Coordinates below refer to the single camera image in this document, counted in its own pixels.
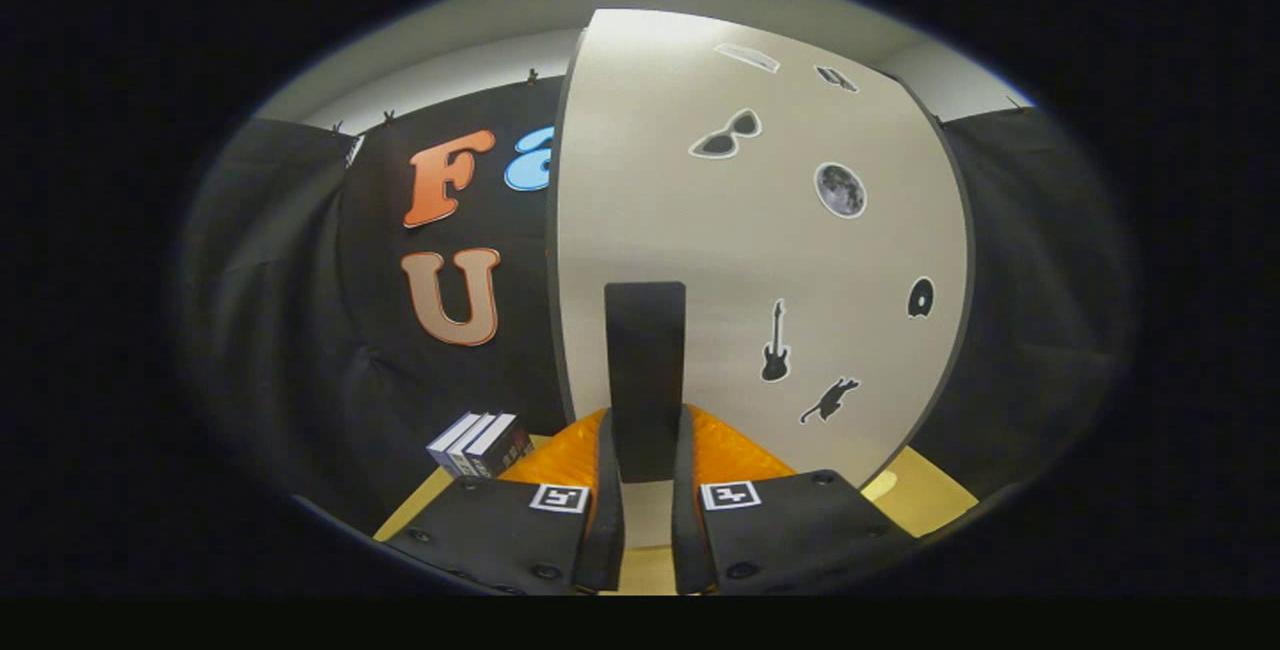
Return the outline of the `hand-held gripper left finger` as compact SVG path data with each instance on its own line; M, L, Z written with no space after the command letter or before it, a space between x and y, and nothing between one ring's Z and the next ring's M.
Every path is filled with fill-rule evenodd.
M493 592L618 590L626 523L613 418L579 418L498 479L452 480L385 544Z

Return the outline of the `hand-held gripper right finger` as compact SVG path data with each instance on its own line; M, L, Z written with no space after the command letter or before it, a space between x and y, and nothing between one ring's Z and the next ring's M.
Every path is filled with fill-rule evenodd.
M915 537L833 470L712 481L717 422L691 406L680 412L672 486L677 594L826 594L915 550Z

